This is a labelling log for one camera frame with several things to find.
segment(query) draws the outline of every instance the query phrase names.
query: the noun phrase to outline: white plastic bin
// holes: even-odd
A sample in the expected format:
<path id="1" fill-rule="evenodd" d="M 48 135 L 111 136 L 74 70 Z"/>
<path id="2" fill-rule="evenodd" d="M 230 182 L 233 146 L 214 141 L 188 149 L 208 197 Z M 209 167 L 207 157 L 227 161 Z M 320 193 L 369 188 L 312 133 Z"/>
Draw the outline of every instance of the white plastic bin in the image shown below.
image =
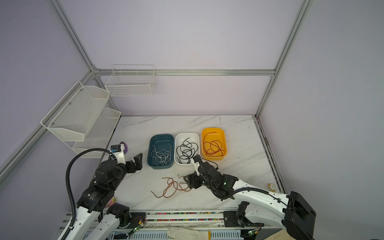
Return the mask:
<path id="1" fill-rule="evenodd" d="M 188 142 L 190 142 L 192 144 L 191 146 L 196 150 L 195 153 L 191 156 L 190 163 L 187 163 L 188 160 L 183 160 L 183 159 L 179 158 L 179 155 L 182 156 L 181 152 L 183 150 L 187 149 L 186 147 L 179 147 L 183 144 L 183 142 L 186 139 Z M 199 136 L 194 132 L 181 132 L 181 133 L 177 134 L 175 137 L 175 154 L 174 154 L 175 163 L 178 166 L 191 167 L 192 169 L 195 169 L 195 167 L 193 166 L 194 162 L 193 162 L 192 157 L 194 157 L 196 154 L 200 154 L 200 138 L 199 138 Z"/>

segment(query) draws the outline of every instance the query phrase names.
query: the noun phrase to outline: purple object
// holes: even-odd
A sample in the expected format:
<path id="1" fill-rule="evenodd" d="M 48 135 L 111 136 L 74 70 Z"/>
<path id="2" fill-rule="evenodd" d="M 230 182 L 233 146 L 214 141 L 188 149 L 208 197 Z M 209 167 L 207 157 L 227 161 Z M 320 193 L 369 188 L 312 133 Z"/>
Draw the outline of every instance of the purple object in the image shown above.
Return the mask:
<path id="1" fill-rule="evenodd" d="M 126 154 L 128 152 L 128 147 L 127 145 L 125 144 L 125 142 L 121 142 L 120 144 L 124 144 L 124 154 Z"/>

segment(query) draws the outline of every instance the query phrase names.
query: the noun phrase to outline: yellow plastic bin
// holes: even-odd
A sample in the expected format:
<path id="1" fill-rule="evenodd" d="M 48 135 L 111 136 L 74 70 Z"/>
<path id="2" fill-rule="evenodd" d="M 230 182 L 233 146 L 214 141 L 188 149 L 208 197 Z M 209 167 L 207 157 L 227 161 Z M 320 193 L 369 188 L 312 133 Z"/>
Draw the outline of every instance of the yellow plastic bin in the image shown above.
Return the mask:
<path id="1" fill-rule="evenodd" d="M 208 127 L 201 132 L 201 152 L 206 160 L 222 160 L 228 153 L 221 128 Z"/>

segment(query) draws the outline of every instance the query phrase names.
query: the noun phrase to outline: wall-mounted basket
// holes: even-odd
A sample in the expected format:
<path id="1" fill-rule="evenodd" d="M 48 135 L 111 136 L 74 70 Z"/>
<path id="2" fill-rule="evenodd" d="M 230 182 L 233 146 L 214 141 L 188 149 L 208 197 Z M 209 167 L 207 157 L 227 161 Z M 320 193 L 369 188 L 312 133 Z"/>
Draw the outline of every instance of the wall-mounted basket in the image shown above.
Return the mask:
<path id="1" fill-rule="evenodd" d="M 153 65 L 112 65 L 105 89 L 113 97 L 152 96 L 156 87 Z"/>
<path id="2" fill-rule="evenodd" d="M 41 124 L 61 141 L 84 141 L 101 110 L 109 99 L 109 91 L 95 86 L 83 86 L 49 122 Z"/>
<path id="3" fill-rule="evenodd" d="M 106 148 L 121 112 L 105 108 L 110 93 L 77 82 L 41 120 L 41 124 L 77 154 L 91 148 Z M 82 158 L 101 158 L 104 152 L 89 152 Z"/>

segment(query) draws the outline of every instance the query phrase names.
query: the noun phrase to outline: white wire basket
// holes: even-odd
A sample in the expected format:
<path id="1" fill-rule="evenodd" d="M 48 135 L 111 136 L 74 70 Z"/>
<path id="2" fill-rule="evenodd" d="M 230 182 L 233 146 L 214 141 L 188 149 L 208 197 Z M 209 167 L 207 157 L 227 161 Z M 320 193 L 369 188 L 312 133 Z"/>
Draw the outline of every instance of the white wire basket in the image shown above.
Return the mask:
<path id="1" fill-rule="evenodd" d="M 60 112 L 49 122 L 41 124 L 61 141 L 84 141 L 95 124 L 101 110 L 109 99 L 109 91 L 95 86 L 83 86 L 80 82 L 77 92 Z"/>
<path id="2" fill-rule="evenodd" d="M 112 65 L 105 89 L 113 97 L 152 96 L 156 87 L 153 65 Z"/>

